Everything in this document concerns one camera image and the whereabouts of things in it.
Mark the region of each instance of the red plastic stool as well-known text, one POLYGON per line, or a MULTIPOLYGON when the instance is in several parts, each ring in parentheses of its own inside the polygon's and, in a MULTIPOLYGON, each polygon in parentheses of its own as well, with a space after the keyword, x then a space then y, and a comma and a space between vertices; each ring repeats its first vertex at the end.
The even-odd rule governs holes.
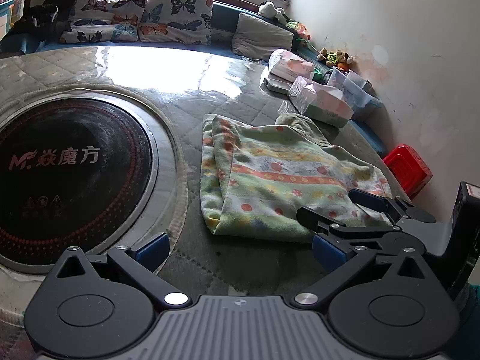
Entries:
POLYGON ((395 147, 383 159, 409 198, 413 199, 432 177, 431 170, 409 145, 395 147))

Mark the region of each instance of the gray pillow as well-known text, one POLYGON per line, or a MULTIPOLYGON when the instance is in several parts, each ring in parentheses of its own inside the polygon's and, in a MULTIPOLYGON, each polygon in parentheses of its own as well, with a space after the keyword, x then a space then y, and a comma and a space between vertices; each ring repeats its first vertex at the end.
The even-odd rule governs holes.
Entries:
POLYGON ((292 39, 291 32, 255 16, 241 13, 232 39, 232 51, 239 56, 268 61, 277 49, 291 51, 292 39))

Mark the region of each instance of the blue sofa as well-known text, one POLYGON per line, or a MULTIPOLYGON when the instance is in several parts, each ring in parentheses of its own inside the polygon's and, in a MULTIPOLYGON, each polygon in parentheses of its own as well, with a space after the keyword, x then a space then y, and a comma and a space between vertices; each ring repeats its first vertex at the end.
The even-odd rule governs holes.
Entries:
MULTIPOLYGON (((237 22, 239 18, 239 14, 247 13, 249 15, 259 17, 269 23, 272 23, 278 27, 284 28, 287 31, 293 33, 293 42, 292 42, 292 51, 295 52, 299 45, 299 42, 296 40, 299 38, 299 35, 295 30, 291 28, 287 28, 282 26, 278 23, 273 23, 272 21, 265 19, 264 17, 260 17, 259 15, 234 7, 232 5, 214 2, 213 4, 213 11, 212 11, 212 44, 211 45, 195 45, 195 44, 188 44, 184 45, 182 43, 176 42, 158 42, 158 43, 150 43, 150 42, 99 42, 99 43, 92 43, 95 46, 144 46, 144 47, 162 47, 162 48, 175 48, 175 49, 183 49, 183 50, 193 50, 193 51, 200 51, 206 52, 211 54, 216 54, 220 56, 228 56, 233 57, 235 59, 240 59, 241 56, 236 55, 231 50, 231 39, 233 34, 237 30, 237 22)), ((46 50, 55 50, 67 47, 81 47, 86 46, 89 43, 73 43, 73 44, 60 44, 54 40, 41 42, 39 39, 35 38, 31 34, 16 34, 12 36, 7 36, 0 42, 0 52, 3 53, 12 53, 12 52, 19 52, 23 54, 30 54, 39 51, 46 51, 46 50)))

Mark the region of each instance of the folded blanket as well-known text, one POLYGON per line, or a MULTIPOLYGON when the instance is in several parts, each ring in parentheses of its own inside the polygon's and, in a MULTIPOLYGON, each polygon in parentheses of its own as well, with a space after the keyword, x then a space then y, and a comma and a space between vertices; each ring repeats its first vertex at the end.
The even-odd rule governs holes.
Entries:
POLYGON ((378 168, 328 143, 307 117, 284 114, 263 127, 203 119, 200 199, 213 234, 311 242, 312 232, 296 220, 302 206, 347 226, 389 224, 352 203, 352 188, 391 197, 378 168))

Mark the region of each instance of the screw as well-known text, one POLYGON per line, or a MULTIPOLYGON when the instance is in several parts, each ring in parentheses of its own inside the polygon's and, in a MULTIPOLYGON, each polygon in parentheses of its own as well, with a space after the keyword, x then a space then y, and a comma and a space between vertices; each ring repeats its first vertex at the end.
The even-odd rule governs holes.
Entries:
POLYGON ((310 292, 302 292, 295 296, 295 301, 300 304, 309 305, 318 301, 318 296, 310 292))
POLYGON ((186 303, 188 300, 188 296, 181 292, 170 292, 169 294, 165 295, 163 300, 165 300, 165 302, 167 302, 168 304, 178 306, 180 304, 186 303))

